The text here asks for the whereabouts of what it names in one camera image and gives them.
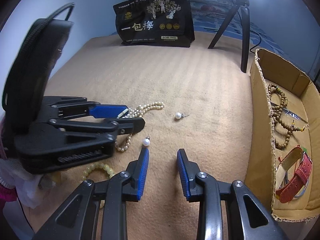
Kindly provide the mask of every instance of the black package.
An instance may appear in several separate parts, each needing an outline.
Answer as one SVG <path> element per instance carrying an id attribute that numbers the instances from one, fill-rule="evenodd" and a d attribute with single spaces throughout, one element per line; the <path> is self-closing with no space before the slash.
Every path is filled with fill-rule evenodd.
<path id="1" fill-rule="evenodd" d="M 123 45 L 189 48 L 195 40 L 190 0 L 129 0 L 113 9 Z"/>

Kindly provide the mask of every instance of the red watch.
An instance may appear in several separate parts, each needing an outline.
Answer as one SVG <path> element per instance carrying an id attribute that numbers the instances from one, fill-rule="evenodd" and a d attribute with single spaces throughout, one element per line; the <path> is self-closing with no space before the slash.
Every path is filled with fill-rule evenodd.
<path id="1" fill-rule="evenodd" d="M 283 181 L 287 179 L 288 170 L 300 159 L 299 167 L 294 172 L 290 181 L 286 181 L 282 187 Z M 276 197 L 281 203 L 287 203 L 296 195 L 302 187 L 307 187 L 309 176 L 312 169 L 312 161 L 305 151 L 298 145 L 293 148 L 276 168 Z"/>

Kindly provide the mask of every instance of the black tripod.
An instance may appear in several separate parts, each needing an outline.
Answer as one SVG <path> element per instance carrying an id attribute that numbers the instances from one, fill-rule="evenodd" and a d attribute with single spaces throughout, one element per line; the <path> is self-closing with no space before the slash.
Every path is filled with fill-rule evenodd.
<path id="1" fill-rule="evenodd" d="M 211 41 L 208 49 L 212 49 L 228 25 L 230 24 L 233 17 L 236 15 L 239 8 L 241 9 L 242 16 L 242 56 L 241 56 L 241 71 L 247 72 L 248 56 L 249 56 L 249 43 L 250 43 L 250 15 L 249 15 L 249 0 L 236 0 L 234 6 L 228 12 L 226 18 L 224 19 L 221 27 L 219 28 L 217 34 Z"/>

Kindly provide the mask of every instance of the cardboard box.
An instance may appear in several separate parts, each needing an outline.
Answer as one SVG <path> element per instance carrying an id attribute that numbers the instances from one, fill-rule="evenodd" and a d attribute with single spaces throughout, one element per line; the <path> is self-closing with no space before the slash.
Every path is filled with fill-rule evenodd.
<path id="1" fill-rule="evenodd" d="M 271 211 L 276 220 L 307 221 L 320 214 L 320 95 L 310 78 L 280 56 L 258 49 L 251 66 L 253 102 L 252 145 L 246 185 Z M 275 148 L 275 138 L 285 141 L 287 130 L 274 125 L 271 103 L 268 98 L 269 83 L 278 85 L 288 98 L 287 109 L 302 119 L 294 120 L 296 127 L 306 127 L 303 132 L 294 132 L 284 150 Z M 280 96 L 273 94 L 271 101 L 280 105 Z M 291 124 L 293 118 L 282 115 L 282 120 Z M 307 189 L 302 197 L 282 204 L 275 196 L 275 169 L 278 158 L 283 159 L 297 145 L 305 147 L 312 159 L 313 168 Z M 294 166 L 288 172 L 289 179 Z"/>

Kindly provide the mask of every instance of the tree illustration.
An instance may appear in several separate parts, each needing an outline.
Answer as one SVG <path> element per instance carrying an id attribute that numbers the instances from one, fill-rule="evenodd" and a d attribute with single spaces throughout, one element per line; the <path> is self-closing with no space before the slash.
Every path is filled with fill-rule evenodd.
<path id="1" fill-rule="evenodd" d="M 165 3 L 165 9 L 170 12 L 170 14 L 167 15 L 167 19 L 173 19 L 174 13 L 181 10 L 181 6 L 176 4 L 174 1 L 168 0 L 168 2 Z"/>
<path id="2" fill-rule="evenodd" d="M 147 6 L 147 12 L 152 13 L 154 19 L 156 19 L 156 12 L 160 11 L 160 5 L 158 3 L 152 2 Z"/>
<path id="3" fill-rule="evenodd" d="M 161 13 L 165 12 L 165 3 L 168 3 L 169 0 L 153 0 L 154 3 L 158 4 L 161 8 Z"/>

